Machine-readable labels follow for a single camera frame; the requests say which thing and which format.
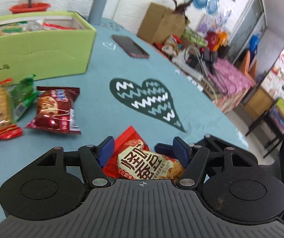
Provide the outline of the orange red snack packet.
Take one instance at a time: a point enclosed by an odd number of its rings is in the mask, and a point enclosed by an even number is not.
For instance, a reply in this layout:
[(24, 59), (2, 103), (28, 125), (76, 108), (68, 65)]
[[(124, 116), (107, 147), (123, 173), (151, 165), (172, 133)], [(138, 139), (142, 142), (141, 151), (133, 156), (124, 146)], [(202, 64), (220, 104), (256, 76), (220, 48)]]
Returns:
[(173, 182), (184, 170), (178, 160), (151, 152), (132, 126), (115, 140), (115, 150), (103, 167), (105, 175), (115, 179), (171, 179)]

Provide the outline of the red cookie snack packet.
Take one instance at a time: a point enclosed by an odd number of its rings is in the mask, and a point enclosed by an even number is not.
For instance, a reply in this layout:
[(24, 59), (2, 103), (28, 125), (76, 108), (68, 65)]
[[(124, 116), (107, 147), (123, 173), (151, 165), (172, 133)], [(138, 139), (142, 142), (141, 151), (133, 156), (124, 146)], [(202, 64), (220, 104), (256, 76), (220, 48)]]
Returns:
[(28, 129), (61, 134), (81, 134), (75, 121), (74, 102), (80, 88), (66, 86), (37, 86), (36, 116), (26, 125)]

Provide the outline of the teal tablecloth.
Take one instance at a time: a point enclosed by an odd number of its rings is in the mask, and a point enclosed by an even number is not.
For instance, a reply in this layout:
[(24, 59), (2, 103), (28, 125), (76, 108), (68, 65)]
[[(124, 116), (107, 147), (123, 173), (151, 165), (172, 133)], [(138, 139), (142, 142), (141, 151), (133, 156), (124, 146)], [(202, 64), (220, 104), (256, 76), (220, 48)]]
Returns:
[[(81, 134), (58, 134), (25, 128), (23, 135), (0, 141), (0, 187), (8, 178), (53, 147), (74, 151), (118, 137), (132, 126), (150, 148), (187, 143), (211, 134), (243, 149), (246, 139), (234, 124), (186, 76), (148, 43), (113, 21), (96, 26), (97, 36), (85, 74), (37, 81), (39, 86), (80, 88), (75, 120)], [(128, 36), (148, 59), (130, 57), (112, 35)], [(5, 214), (0, 206), (0, 222)]]

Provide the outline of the pink patterned bench cushion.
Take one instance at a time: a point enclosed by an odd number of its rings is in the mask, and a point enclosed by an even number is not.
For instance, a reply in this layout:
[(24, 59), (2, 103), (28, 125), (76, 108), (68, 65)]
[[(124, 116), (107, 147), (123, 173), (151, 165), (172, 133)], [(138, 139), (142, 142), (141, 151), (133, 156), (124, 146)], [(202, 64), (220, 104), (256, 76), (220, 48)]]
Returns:
[(208, 76), (224, 95), (232, 96), (255, 86), (255, 83), (248, 76), (226, 59), (218, 59), (214, 63), (214, 69), (214, 74), (209, 71)]

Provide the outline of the green candy wrapper snack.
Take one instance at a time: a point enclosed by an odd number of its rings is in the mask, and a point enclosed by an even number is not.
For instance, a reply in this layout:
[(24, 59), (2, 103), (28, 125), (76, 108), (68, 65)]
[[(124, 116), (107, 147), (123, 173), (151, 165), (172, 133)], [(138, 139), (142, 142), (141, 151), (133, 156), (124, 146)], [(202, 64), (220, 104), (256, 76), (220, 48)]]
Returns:
[(38, 97), (38, 91), (34, 87), (35, 77), (36, 75), (32, 74), (24, 78), (10, 91), (13, 118), (15, 121), (20, 120)]

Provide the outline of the smartphone with red case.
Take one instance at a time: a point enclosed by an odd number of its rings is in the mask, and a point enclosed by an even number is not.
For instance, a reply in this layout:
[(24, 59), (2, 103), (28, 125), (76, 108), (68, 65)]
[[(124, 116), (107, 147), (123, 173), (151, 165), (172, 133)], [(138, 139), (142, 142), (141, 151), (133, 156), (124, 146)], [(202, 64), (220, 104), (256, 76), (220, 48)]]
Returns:
[(112, 35), (112, 39), (132, 58), (148, 59), (150, 55), (128, 36)]

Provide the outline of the green cardboard box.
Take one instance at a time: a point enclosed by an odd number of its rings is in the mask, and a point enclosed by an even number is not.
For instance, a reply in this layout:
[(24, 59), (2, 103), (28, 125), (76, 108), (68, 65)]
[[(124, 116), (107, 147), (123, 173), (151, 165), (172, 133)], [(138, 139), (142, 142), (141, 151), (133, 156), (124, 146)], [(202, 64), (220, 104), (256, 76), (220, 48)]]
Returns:
[[(73, 27), (51, 30), (42, 23)], [(0, 17), (0, 82), (14, 84), (35, 74), (36, 80), (84, 74), (97, 31), (76, 12), (48, 11)]]

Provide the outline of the brown cardboard box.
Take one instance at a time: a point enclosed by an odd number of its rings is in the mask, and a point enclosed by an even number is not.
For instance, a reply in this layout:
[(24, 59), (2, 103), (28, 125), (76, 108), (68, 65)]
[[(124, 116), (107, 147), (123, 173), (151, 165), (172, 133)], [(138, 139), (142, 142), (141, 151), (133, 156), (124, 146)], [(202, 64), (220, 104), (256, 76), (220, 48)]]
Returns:
[(172, 9), (151, 3), (139, 27), (137, 36), (149, 44), (163, 44), (169, 36), (180, 38), (189, 20)]

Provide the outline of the red clear wrapped snack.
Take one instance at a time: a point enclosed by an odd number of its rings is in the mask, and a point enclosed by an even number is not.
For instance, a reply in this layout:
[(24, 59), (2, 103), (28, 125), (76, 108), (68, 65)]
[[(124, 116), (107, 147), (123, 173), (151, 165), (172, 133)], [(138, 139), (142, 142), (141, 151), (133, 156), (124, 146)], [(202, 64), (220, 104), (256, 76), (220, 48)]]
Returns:
[(61, 25), (56, 25), (56, 24), (50, 24), (50, 23), (42, 23), (42, 26), (51, 29), (51, 30), (75, 30), (76, 28), (73, 27), (64, 27)]

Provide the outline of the grey blue cylinder bottle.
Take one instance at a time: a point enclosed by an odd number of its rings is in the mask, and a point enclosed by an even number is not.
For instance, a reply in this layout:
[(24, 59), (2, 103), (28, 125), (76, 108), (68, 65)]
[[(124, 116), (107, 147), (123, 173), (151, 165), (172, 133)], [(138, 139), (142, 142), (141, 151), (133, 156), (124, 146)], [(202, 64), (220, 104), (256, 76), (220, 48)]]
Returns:
[(93, 0), (88, 17), (88, 23), (90, 25), (100, 24), (106, 3), (107, 0)]

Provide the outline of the red plastic basin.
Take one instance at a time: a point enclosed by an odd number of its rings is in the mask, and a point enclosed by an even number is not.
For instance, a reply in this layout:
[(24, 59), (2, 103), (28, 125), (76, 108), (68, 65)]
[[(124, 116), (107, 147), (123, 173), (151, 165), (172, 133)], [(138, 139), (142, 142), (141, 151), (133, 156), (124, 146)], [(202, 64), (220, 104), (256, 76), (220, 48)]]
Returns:
[(29, 7), (28, 3), (18, 4), (9, 8), (12, 14), (30, 13), (30, 12), (44, 12), (51, 7), (50, 3), (32, 3)]

